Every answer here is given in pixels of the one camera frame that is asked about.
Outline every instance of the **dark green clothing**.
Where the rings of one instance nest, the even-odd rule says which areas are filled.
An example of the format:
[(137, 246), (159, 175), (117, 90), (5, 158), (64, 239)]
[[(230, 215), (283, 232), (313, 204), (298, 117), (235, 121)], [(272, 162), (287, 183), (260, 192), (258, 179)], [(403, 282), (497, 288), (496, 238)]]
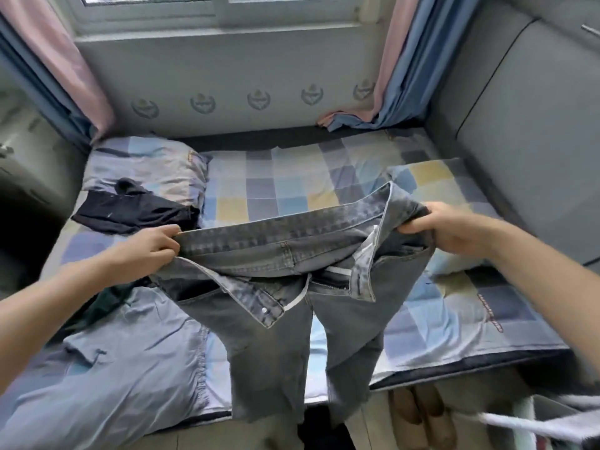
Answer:
[(94, 295), (79, 310), (75, 312), (50, 340), (51, 343), (60, 343), (67, 336), (79, 333), (90, 325), (105, 318), (127, 301), (134, 287), (150, 284), (148, 277), (138, 279), (128, 284), (118, 284), (107, 287), (102, 292)]

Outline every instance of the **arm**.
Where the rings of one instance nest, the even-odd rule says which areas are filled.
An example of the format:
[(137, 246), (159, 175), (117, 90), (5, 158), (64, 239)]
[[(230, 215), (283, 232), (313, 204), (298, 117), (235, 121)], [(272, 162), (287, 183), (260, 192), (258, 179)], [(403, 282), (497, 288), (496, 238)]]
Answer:
[(463, 213), (440, 202), (431, 214), (398, 228), (433, 229), (440, 249), (484, 257), (600, 373), (600, 277), (505, 221)]
[(0, 395), (87, 300), (105, 287), (130, 283), (169, 263), (179, 252), (171, 238), (179, 232), (177, 225), (141, 230), (0, 301)]

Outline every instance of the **blue curtain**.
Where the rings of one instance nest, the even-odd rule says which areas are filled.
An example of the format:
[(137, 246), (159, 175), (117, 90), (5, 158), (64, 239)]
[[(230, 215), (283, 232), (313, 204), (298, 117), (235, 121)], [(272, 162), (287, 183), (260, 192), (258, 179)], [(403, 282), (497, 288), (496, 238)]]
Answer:
[(354, 115), (337, 114), (328, 129), (333, 131), (344, 125), (377, 129), (423, 118), (478, 2), (420, 0), (379, 114), (371, 122)]
[(92, 123), (2, 15), (0, 67), (27, 93), (59, 134), (83, 153), (89, 153), (95, 130)]

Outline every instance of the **pink curtain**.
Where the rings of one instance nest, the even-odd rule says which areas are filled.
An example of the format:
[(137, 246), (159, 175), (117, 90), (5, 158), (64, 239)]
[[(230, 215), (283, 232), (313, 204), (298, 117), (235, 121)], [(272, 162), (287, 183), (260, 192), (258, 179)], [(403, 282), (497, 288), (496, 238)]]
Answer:
[(374, 104), (370, 110), (334, 110), (323, 115), (317, 124), (319, 126), (329, 126), (334, 115), (338, 113), (348, 113), (356, 115), (364, 122), (371, 122), (373, 117), (379, 113), (383, 105), (383, 94), (388, 86), (389, 79), (392, 77), (398, 58), (402, 53), (402, 48), (406, 37), (408, 36), (410, 24), (415, 16), (415, 11), (419, 5), (419, 0), (396, 0), (392, 20), (387, 30), (387, 38), (383, 48), (383, 57), (379, 66), (379, 76), (373, 90)]
[(94, 140), (100, 138), (114, 112), (48, 0), (0, 0), (0, 12), (96, 127)]

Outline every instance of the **shoe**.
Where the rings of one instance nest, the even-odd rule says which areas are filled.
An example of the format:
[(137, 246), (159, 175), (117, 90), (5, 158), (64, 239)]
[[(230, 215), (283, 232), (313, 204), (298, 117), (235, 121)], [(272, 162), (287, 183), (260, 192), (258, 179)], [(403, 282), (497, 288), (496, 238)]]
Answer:
[(458, 443), (456, 428), (438, 389), (429, 383), (415, 386), (414, 392), (424, 416), (429, 444), (436, 450), (455, 450)]
[(425, 421), (413, 393), (408, 388), (396, 388), (388, 395), (396, 446), (400, 450), (428, 450)]

